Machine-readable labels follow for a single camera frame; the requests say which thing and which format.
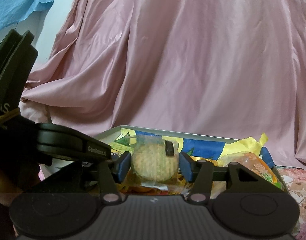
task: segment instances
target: snack package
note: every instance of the snack package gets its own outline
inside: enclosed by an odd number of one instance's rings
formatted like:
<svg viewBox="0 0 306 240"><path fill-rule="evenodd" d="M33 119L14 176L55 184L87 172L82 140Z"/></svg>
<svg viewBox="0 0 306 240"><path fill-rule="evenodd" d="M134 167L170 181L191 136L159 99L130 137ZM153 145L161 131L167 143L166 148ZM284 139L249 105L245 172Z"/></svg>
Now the snack package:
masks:
<svg viewBox="0 0 306 240"><path fill-rule="evenodd" d="M178 174L177 142L150 135L130 136L129 142L132 150L131 169L122 187L139 193L146 193L151 189L169 194L185 194L188 191L185 190L186 181Z"/></svg>
<svg viewBox="0 0 306 240"><path fill-rule="evenodd" d="M278 180L274 172L254 153L233 153L218 159L219 166L226 167L230 162L238 162L260 177L284 190L283 184Z"/></svg>

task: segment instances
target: white wall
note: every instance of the white wall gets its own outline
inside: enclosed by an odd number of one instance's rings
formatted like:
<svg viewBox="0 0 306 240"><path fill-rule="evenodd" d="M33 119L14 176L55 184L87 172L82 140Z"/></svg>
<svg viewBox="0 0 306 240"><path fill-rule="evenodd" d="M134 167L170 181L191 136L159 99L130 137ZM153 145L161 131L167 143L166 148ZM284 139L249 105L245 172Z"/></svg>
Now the white wall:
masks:
<svg viewBox="0 0 306 240"><path fill-rule="evenodd" d="M20 34L29 30L35 36L32 45L38 51L36 61L38 63L47 62L56 34L65 22L73 1L54 0L53 6L48 11L33 12L26 20L0 30L0 42L11 29L15 29Z"/></svg>

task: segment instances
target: round black disc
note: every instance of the round black disc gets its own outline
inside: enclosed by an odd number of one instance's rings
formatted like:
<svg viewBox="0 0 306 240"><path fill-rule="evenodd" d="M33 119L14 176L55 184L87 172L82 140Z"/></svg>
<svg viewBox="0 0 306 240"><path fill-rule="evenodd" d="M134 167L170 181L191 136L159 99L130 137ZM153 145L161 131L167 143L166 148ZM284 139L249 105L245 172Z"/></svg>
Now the round black disc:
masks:
<svg viewBox="0 0 306 240"><path fill-rule="evenodd" d="M296 201L286 193L221 193L213 212L224 226L245 236L290 233L299 218Z"/></svg>
<svg viewBox="0 0 306 240"><path fill-rule="evenodd" d="M88 193L23 193L11 204L9 214L16 230L30 237L60 237L77 232L96 212Z"/></svg>

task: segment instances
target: torn yellow paper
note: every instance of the torn yellow paper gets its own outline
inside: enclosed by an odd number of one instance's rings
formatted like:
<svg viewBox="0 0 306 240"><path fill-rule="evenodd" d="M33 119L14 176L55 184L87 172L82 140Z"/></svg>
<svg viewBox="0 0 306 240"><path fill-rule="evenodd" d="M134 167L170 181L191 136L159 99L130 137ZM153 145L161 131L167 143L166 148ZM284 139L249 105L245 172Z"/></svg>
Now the torn yellow paper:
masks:
<svg viewBox="0 0 306 240"><path fill-rule="evenodd" d="M267 141L268 137L266 136L265 133L263 133L259 142L257 142L253 137L248 137L234 143L230 144L226 143L220 155L220 158L228 154L239 153L239 152L250 152L259 156L261 148Z"/></svg>

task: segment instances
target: pink curtain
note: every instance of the pink curtain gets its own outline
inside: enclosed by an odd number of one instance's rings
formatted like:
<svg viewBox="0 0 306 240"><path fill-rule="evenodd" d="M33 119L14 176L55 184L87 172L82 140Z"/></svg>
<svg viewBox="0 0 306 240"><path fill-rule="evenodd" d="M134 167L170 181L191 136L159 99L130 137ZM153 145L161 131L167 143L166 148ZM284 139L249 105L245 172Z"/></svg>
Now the pink curtain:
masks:
<svg viewBox="0 0 306 240"><path fill-rule="evenodd" d="M277 165L306 168L306 0L75 0L22 100L89 135L265 132Z"/></svg>

